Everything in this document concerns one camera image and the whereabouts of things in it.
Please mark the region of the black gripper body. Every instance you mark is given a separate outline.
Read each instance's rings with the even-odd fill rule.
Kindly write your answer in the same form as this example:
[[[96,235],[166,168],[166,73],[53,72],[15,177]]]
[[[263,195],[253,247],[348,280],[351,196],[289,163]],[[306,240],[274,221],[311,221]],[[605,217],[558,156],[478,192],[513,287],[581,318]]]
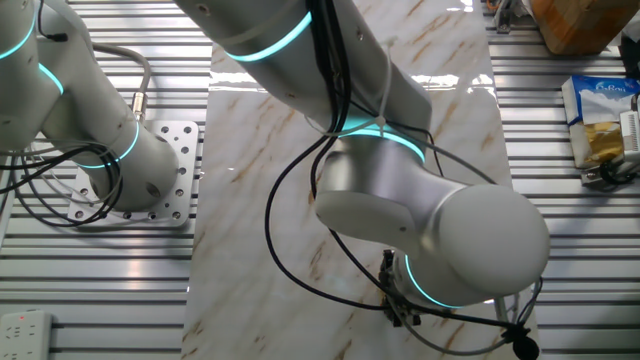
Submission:
[[[385,307],[383,313],[386,316],[387,310],[394,311],[390,302],[390,300],[393,300],[396,307],[400,310],[400,313],[403,312],[410,314],[409,321],[419,321],[420,314],[409,305],[409,301],[399,292],[393,283],[393,262],[394,251],[385,249],[383,251],[383,259],[378,273],[378,279],[384,288],[384,294],[382,295],[381,300],[381,305]]]

